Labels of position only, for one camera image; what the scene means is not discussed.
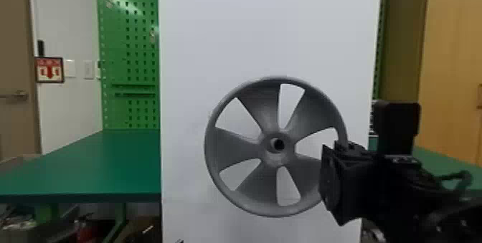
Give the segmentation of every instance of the door handle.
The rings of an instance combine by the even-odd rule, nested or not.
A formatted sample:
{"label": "door handle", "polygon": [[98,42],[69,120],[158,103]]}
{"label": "door handle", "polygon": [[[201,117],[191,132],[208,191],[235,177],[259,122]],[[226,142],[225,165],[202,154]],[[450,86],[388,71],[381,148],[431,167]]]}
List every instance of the door handle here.
{"label": "door handle", "polygon": [[477,87],[477,109],[482,109],[482,84]]}
{"label": "door handle", "polygon": [[26,100],[29,94],[25,90],[17,90],[11,94],[0,94],[0,98],[4,99],[15,99],[15,100]]}

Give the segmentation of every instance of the green pegboard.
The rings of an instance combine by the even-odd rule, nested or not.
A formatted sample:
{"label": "green pegboard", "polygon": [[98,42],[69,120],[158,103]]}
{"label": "green pegboard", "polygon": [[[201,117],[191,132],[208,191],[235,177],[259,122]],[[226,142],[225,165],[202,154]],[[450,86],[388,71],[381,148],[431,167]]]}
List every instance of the green pegboard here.
{"label": "green pegboard", "polygon": [[379,99],[380,92],[380,76],[382,72],[382,59],[384,48],[384,30],[387,20],[388,0],[380,0],[379,16],[378,16],[378,32],[377,32],[377,51],[375,55],[375,68],[373,75],[373,96],[374,100]]}
{"label": "green pegboard", "polygon": [[159,129],[158,0],[98,0],[104,129]]}

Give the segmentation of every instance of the red sign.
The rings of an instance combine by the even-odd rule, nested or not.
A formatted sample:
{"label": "red sign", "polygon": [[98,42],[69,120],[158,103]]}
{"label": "red sign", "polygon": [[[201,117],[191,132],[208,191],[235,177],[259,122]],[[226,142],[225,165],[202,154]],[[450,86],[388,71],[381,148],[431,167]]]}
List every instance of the red sign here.
{"label": "red sign", "polygon": [[60,57],[36,57],[35,71],[39,83],[63,83],[64,62]]}

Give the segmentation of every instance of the wooden door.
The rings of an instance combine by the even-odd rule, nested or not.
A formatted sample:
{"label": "wooden door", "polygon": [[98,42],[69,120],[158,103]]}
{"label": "wooden door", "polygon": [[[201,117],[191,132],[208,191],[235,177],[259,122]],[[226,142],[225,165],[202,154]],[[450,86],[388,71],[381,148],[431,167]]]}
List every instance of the wooden door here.
{"label": "wooden door", "polygon": [[5,0],[0,18],[0,160],[39,153],[29,0]]}
{"label": "wooden door", "polygon": [[417,145],[476,163],[482,111],[482,0],[428,0]]}

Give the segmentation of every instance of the fan blade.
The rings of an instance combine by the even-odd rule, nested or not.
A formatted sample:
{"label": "fan blade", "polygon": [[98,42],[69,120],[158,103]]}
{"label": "fan blade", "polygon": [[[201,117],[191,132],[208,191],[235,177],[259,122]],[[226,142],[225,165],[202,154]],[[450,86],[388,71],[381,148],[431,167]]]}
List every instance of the fan blade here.
{"label": "fan blade", "polygon": [[259,157],[260,148],[255,141],[221,128],[216,128],[215,132],[218,172],[236,163]]}
{"label": "fan blade", "polygon": [[321,161],[301,154],[296,154],[296,156],[298,159],[289,163],[286,168],[290,172],[300,195],[305,196],[318,188]]}
{"label": "fan blade", "polygon": [[237,187],[236,191],[250,197],[255,201],[264,201],[278,204],[276,199],[277,170],[269,168],[262,163],[250,173],[249,176]]}
{"label": "fan blade", "polygon": [[299,141],[320,130],[333,127],[333,120],[327,116],[335,115],[331,113],[331,108],[329,101],[305,91],[286,125],[286,130],[293,140]]}
{"label": "fan blade", "polygon": [[262,132],[277,131],[280,85],[253,88],[237,97],[260,126]]}

